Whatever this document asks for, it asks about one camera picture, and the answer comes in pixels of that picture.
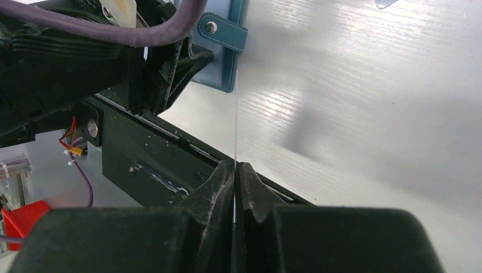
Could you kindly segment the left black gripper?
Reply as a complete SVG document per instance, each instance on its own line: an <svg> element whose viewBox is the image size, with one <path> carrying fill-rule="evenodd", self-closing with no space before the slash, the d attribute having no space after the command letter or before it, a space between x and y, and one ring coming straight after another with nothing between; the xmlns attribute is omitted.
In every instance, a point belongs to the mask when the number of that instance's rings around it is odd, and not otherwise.
<svg viewBox="0 0 482 273"><path fill-rule="evenodd" d="M35 140L76 120L71 109L104 90L133 114L160 114L214 59L187 36L138 49L1 16L1 147Z"/></svg>

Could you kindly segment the blue leather card holder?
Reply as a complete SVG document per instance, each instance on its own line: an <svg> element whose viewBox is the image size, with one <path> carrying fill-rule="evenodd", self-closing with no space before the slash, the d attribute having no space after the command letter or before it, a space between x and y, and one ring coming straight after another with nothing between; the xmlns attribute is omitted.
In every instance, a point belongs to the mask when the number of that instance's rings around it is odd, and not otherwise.
<svg viewBox="0 0 482 273"><path fill-rule="evenodd" d="M247 1L209 0L193 29L193 44L210 50L214 58L193 82L225 93L234 90L237 57L244 51L248 29L243 21Z"/></svg>

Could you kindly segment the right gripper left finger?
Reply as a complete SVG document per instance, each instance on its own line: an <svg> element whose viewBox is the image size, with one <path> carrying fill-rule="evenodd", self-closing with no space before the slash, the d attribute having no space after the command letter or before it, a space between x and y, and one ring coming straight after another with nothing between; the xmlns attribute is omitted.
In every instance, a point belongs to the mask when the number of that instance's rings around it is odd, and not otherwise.
<svg viewBox="0 0 482 273"><path fill-rule="evenodd" d="M46 213L10 272L230 272L234 170L221 161L177 205Z"/></svg>

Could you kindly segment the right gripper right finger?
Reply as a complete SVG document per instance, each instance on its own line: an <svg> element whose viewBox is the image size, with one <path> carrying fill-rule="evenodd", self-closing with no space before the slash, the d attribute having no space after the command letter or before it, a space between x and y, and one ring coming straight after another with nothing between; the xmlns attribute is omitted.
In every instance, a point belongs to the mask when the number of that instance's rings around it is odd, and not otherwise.
<svg viewBox="0 0 482 273"><path fill-rule="evenodd" d="M252 165L235 169L238 272L442 272L409 212L288 204Z"/></svg>

